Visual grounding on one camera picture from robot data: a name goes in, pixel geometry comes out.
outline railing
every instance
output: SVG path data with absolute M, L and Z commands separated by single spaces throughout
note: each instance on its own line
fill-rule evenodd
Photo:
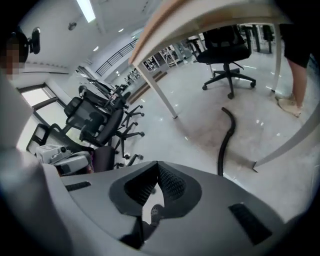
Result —
M 131 52 L 137 43 L 138 39 L 132 41 L 131 43 L 127 44 L 125 47 L 118 50 L 114 55 L 112 55 L 105 63 L 103 63 L 96 71 L 100 77 L 103 76 L 104 73 L 107 72 L 108 69 L 111 68 L 118 60 L 120 60 L 124 55 Z

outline black hose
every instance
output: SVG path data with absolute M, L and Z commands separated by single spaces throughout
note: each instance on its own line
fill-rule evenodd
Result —
M 231 114 L 231 112 L 228 109 L 226 109 L 224 107 L 222 107 L 222 111 L 225 112 L 230 117 L 231 127 L 226 132 L 226 135 L 223 139 L 223 142 L 222 142 L 220 150 L 219 150 L 219 156 L 218 156 L 218 175 L 219 176 L 224 176 L 224 158 L 225 158 L 226 147 L 227 147 L 227 144 L 228 144 L 230 137 L 235 133 L 235 129 L 236 129 L 235 117 Z

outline chair base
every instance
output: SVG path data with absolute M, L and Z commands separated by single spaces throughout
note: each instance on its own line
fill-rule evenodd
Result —
M 121 153 L 122 153 L 122 158 L 124 159 L 129 159 L 130 156 L 129 155 L 125 155 L 125 140 L 127 138 L 130 138 L 130 137 L 133 137 L 133 136 L 136 136 L 136 135 L 140 135 L 141 137 L 145 136 L 145 133 L 143 131 L 140 131 L 140 132 L 133 132 L 133 133 L 129 133 L 128 132 L 131 130 L 132 126 L 133 125 L 138 125 L 137 122 L 133 122 L 129 125 L 129 127 L 127 129 L 125 129 L 124 132 L 120 132 L 119 130 L 116 131 L 115 135 L 119 137 L 119 140 L 118 142 L 116 143 L 116 146 L 115 146 L 115 150 L 121 145 Z
M 213 72 L 213 78 L 210 79 L 209 81 L 205 82 L 204 85 L 202 86 L 202 89 L 204 91 L 206 91 L 208 89 L 207 85 L 209 85 L 213 82 L 219 81 L 221 79 L 227 78 L 229 81 L 230 90 L 231 90 L 231 92 L 228 94 L 228 98 L 231 100 L 235 97 L 234 85 L 232 83 L 231 78 L 246 79 L 246 80 L 251 81 L 250 86 L 252 88 L 254 88 L 256 86 L 256 80 L 249 77 L 249 76 L 246 76 L 244 74 L 240 74 L 240 68 L 235 68 L 235 69 L 230 70 L 229 63 L 224 63 L 223 69 L 224 70 L 217 70 L 217 71 Z
M 126 113 L 126 117 L 124 118 L 124 120 L 122 121 L 121 123 L 121 126 L 122 127 L 125 127 L 125 128 L 128 128 L 129 127 L 129 121 L 130 121 L 130 118 L 132 118 L 133 116 L 136 116 L 136 115 L 141 115 L 142 117 L 145 115 L 144 113 L 141 113 L 141 112 L 135 112 L 138 108 L 143 108 L 144 106 L 142 105 L 139 105 L 137 107 L 135 107 L 133 110 L 131 110 L 130 112 L 128 111 L 124 111 Z

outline caster wheel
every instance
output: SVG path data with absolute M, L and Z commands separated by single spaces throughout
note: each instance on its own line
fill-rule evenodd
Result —
M 233 93 L 229 93 L 229 94 L 228 94 L 228 98 L 229 98 L 230 100 L 232 100 L 234 97 L 235 97 L 235 95 L 234 95 Z

